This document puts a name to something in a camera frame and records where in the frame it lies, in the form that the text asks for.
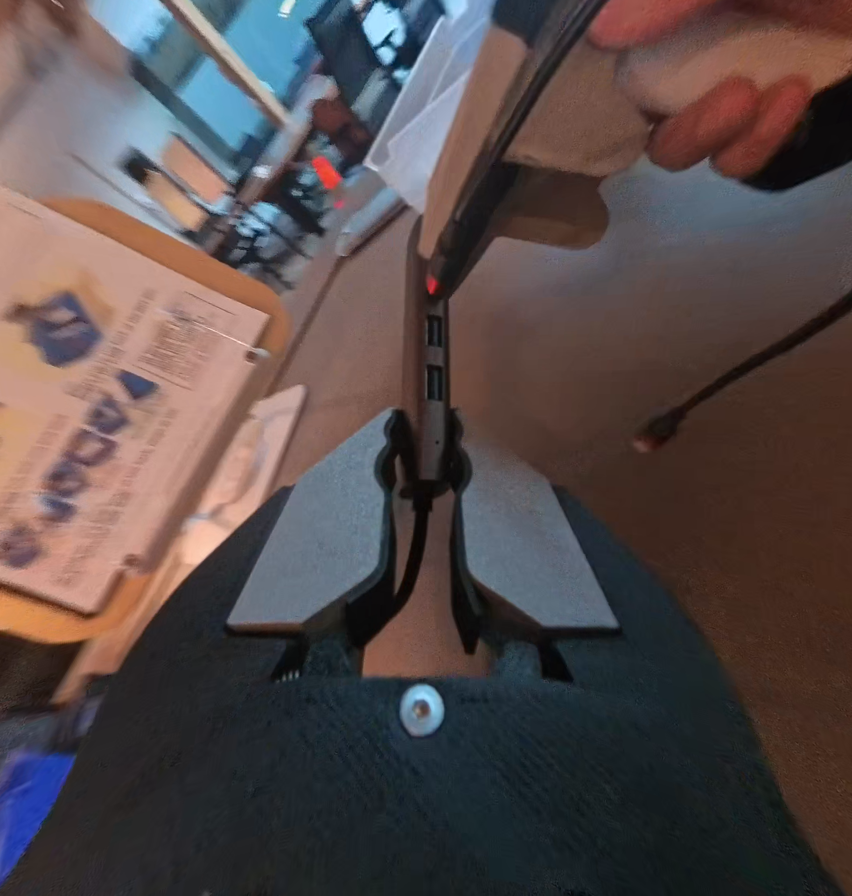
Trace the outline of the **printed instruction sheet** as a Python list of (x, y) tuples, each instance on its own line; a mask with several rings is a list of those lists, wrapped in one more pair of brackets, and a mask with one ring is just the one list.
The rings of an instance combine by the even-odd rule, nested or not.
[(0, 187), (0, 586), (101, 613), (266, 314)]

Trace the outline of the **instruction sheet on wooden stand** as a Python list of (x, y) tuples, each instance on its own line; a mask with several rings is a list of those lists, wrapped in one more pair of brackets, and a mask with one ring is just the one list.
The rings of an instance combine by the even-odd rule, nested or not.
[(69, 218), (199, 286), (212, 289), (268, 317), (254, 348), (246, 350), (251, 358), (251, 376), (226, 412), (211, 443), (197, 463), (163, 533), (155, 538), (153, 563), (140, 573), (122, 576), (115, 584), (107, 606), (94, 616), (82, 615), (0, 587), (1, 635), (32, 643), (73, 644), (113, 629), (126, 619), (129, 611), (151, 589), (153, 574), (163, 566), (163, 557), (175, 544), (182, 523), (196, 509), (215, 475), (222, 454), (237, 433), (243, 416), (251, 409), (254, 401), (274, 390), (277, 365), (288, 347), (293, 321), (281, 298), (272, 289), (219, 262), (189, 238), (166, 233), (125, 211), (85, 197), (57, 196), (35, 201), (19, 193), (14, 196), (17, 200), (28, 203), (29, 210), (44, 207), (51, 213)]

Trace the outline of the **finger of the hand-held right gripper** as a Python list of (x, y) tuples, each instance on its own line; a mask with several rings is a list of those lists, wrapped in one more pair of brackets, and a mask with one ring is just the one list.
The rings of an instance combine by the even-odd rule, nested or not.
[(586, 176), (615, 175), (638, 161), (644, 154), (644, 116), (617, 83), (618, 56), (572, 49), (504, 160)]
[(504, 28), (486, 30), (428, 185), (425, 246), (443, 247), (445, 233), (475, 201), (532, 82), (533, 62), (522, 37)]

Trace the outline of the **person's right hand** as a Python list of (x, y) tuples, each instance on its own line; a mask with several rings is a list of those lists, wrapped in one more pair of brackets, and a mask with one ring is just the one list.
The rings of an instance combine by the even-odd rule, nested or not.
[[(656, 42), (713, 1), (611, 1), (589, 30), (600, 49), (624, 50)], [(746, 1), (728, 6), (769, 19), (852, 37), (852, 1)], [(684, 111), (653, 127), (645, 155), (658, 168), (680, 172), (709, 161), (723, 177), (757, 174), (790, 140), (813, 92), (799, 76), (760, 90), (732, 78)]]

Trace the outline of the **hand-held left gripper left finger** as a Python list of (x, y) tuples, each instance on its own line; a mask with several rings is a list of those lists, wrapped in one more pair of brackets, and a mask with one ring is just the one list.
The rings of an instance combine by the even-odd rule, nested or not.
[(301, 476), (230, 611), (232, 633), (340, 630), (356, 648), (378, 633), (395, 599), (393, 492), (406, 440), (404, 412), (386, 409)]

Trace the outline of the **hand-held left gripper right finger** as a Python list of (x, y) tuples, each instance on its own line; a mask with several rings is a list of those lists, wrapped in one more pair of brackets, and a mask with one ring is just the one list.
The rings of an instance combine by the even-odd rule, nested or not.
[(451, 601), (464, 650), (620, 633), (551, 482), (460, 414), (451, 420)]

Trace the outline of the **clear plastic box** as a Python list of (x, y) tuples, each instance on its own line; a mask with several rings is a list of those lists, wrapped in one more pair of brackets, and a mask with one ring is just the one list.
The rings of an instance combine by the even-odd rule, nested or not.
[(365, 158), (365, 167), (420, 213), (493, 6), (450, 3), (451, 13), (432, 29)]

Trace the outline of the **black cable red plug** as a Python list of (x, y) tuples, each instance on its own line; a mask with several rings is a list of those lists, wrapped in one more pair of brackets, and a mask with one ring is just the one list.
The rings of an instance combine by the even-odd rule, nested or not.
[[(452, 293), (432, 277), (429, 264), (420, 258), (420, 255), (417, 253), (413, 255), (412, 261), (408, 263), (407, 273), (408, 283), (405, 308), (412, 314), (413, 319), (409, 350), (413, 357), (414, 388), (416, 388), (417, 361), (417, 348), (414, 343), (416, 342), (419, 322), (418, 297), (420, 296), (420, 291), (423, 287), (426, 287), (430, 294), (445, 298), (447, 301), (447, 314), (450, 324), (450, 413), (448, 420), (449, 440), (447, 446), (446, 479), (451, 479), (454, 477), (452, 469), (455, 465), (461, 463), (460, 457), (463, 455), (461, 442), (464, 432), (464, 424), (457, 415), (457, 409), (453, 405), (452, 387), (454, 379), (452, 375), (454, 373), (454, 353), (451, 344), (452, 320), (449, 317), (449, 299)], [(851, 313), (852, 288), (843, 297), (821, 310), (812, 319), (803, 322), (799, 327), (745, 358), (740, 363), (734, 364), (734, 366), (711, 380), (711, 382), (695, 390), (687, 398), (655, 414), (636, 432), (633, 439), (635, 450), (643, 454), (658, 450), (662, 445), (672, 440), (689, 414), (701, 404), (711, 400), (711, 398), (745, 377), (752, 375), (764, 365), (770, 364), (798, 349), (839, 321), (845, 319)], [(558, 371), (551, 364), (553, 353), (548, 350), (546, 342), (539, 339), (542, 330), (517, 328), (515, 334), (518, 339), (514, 345), (515, 351), (507, 353), (502, 357), (499, 354), (499, 350), (496, 350), (496, 359), (504, 361), (504, 364), (496, 364), (494, 367), (489, 367), (487, 374), (483, 375), (483, 379), (490, 386), (493, 394), (501, 396), (506, 403), (509, 403), (510, 384), (518, 383), (522, 378), (523, 372), (528, 372), (533, 367), (537, 367), (539, 373), (543, 376), (548, 376), (549, 374), (554, 374), (554, 376), (547, 383), (542, 382), (542, 389), (529, 392), (530, 405), (534, 405), (538, 399), (543, 399), (547, 395), (555, 395), (559, 390), (563, 390), (566, 396), (570, 396), (573, 389), (572, 383), (576, 383), (582, 390), (582, 393), (590, 399), (592, 406), (602, 404), (612, 409), (616, 408), (611, 391), (612, 382), (607, 376), (607, 370), (599, 369), (593, 362), (594, 357), (604, 359), (609, 355), (607, 346), (597, 346), (595, 342), (579, 343), (573, 332), (565, 331), (562, 335), (562, 347), (566, 349), (566, 355), (563, 357), (566, 363), (564, 369)], [(416, 413), (417, 405), (416, 409), (411, 413), (412, 420), (415, 423), (417, 423)]]

